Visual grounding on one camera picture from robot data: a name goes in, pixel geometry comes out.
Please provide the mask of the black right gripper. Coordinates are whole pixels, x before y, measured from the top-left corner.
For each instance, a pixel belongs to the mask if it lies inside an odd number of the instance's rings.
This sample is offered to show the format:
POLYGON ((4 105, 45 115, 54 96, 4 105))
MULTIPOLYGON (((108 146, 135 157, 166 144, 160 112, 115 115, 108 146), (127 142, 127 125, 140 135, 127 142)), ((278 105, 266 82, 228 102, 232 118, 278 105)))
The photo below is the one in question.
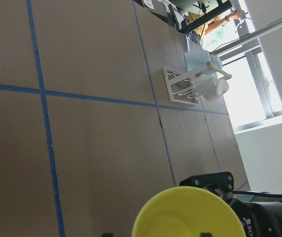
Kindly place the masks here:
POLYGON ((249 201, 227 201, 247 237, 282 237, 282 195, 258 193, 249 201))

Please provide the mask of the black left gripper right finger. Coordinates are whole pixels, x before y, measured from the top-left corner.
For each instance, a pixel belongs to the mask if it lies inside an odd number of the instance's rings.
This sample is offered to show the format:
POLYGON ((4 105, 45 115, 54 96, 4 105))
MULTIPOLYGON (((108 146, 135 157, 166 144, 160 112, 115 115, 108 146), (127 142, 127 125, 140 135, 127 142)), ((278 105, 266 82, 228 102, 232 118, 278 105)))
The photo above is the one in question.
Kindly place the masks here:
POLYGON ((212 237, 211 233, 201 233, 200 237, 212 237))

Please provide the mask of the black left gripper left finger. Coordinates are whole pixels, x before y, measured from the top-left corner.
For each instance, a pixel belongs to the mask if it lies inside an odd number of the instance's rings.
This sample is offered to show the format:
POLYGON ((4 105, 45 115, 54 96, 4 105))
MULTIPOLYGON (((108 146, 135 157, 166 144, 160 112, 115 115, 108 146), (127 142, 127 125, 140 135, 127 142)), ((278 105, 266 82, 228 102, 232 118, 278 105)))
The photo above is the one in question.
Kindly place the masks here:
POLYGON ((103 233, 102 237, 113 237, 113 233, 103 233))

